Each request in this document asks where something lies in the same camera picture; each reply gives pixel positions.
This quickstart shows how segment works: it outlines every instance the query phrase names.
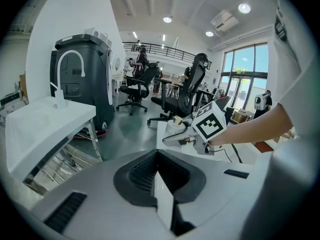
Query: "gooseneck faucet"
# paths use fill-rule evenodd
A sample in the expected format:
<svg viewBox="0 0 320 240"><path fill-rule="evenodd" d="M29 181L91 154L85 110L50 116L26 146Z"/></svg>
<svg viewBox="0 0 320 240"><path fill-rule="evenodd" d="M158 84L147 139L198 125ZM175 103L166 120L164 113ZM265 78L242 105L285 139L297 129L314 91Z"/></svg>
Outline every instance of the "gooseneck faucet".
<svg viewBox="0 0 320 240"><path fill-rule="evenodd" d="M63 109L66 106L64 92L61 90L61 84L60 84L60 67L61 67L61 61L63 60L63 58L67 54L76 54L79 56L79 58L81 60L81 77L84 78L86 76L85 66L84 66L84 58L81 56L81 54L79 52L77 52L76 50L68 50L64 54L62 54L62 56L60 57L60 59L58 61L58 67L57 67L58 86L56 86L54 83L50 82L50 84L56 88L56 91L54 92L54 96L56 99L56 104L57 104L58 109Z"/></svg>

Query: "black railing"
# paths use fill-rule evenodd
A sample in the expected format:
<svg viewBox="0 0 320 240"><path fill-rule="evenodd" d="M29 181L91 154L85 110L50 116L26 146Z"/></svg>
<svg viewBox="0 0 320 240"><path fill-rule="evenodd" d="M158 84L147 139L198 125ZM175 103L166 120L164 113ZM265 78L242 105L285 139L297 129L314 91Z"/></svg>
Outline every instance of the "black railing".
<svg viewBox="0 0 320 240"><path fill-rule="evenodd" d="M149 54L162 55L188 62L190 64L194 62L195 59L195 55L192 53L154 43L123 42L123 48L126 52L137 52L140 44L145 46L146 52ZM212 62L209 61L208 70L210 70L211 63Z"/></svg>

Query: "recessed ceiling light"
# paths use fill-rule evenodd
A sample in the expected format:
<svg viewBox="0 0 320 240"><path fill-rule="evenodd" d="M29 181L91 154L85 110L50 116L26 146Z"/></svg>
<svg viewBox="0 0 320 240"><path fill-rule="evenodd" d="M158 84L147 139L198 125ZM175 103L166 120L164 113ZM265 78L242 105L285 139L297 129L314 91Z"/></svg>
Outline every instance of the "recessed ceiling light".
<svg viewBox="0 0 320 240"><path fill-rule="evenodd" d="M172 22L172 18L170 18L170 17L164 17L164 18L163 18L163 21L164 21L165 23L170 23L170 22Z"/></svg>
<svg viewBox="0 0 320 240"><path fill-rule="evenodd" d="M211 31L207 31L207 32L205 32L205 34L206 34L208 37L213 37L213 36L214 36L214 33L212 33Z"/></svg>
<svg viewBox="0 0 320 240"><path fill-rule="evenodd" d="M243 14L248 14L251 10L250 6L246 3L242 3L238 7L239 11Z"/></svg>

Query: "black cable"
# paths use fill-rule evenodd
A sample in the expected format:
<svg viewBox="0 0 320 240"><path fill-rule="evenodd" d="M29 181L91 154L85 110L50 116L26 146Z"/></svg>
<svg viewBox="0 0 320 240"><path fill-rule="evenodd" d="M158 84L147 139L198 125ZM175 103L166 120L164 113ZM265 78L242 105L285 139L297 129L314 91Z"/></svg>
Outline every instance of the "black cable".
<svg viewBox="0 0 320 240"><path fill-rule="evenodd" d="M225 155L226 155L226 157L229 159L229 161L232 163L232 161L231 161L231 159L229 158L229 156L227 155L227 152L226 152L226 150L223 148L223 149L219 149L219 150L215 150L215 151L213 151L214 153L215 152L218 152L218 151L224 151L224 153L225 153Z"/></svg>
<svg viewBox="0 0 320 240"><path fill-rule="evenodd" d="M240 156L239 156L239 154L238 154L238 150L236 149L235 145L233 145L233 144L231 143L231 146L233 147L233 150L234 150L236 156L237 156L238 159L239 159L239 163L240 163L240 164L243 164L243 162L242 162L242 160L241 160L241 158L240 158Z"/></svg>

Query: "large window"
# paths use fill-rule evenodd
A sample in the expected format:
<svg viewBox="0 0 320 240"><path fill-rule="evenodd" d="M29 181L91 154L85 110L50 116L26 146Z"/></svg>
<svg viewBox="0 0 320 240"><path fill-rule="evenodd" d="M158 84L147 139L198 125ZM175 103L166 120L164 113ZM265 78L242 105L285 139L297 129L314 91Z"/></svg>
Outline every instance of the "large window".
<svg viewBox="0 0 320 240"><path fill-rule="evenodd" d="M226 52L219 87L230 96L228 107L254 111L257 94L266 90L268 44L254 44Z"/></svg>

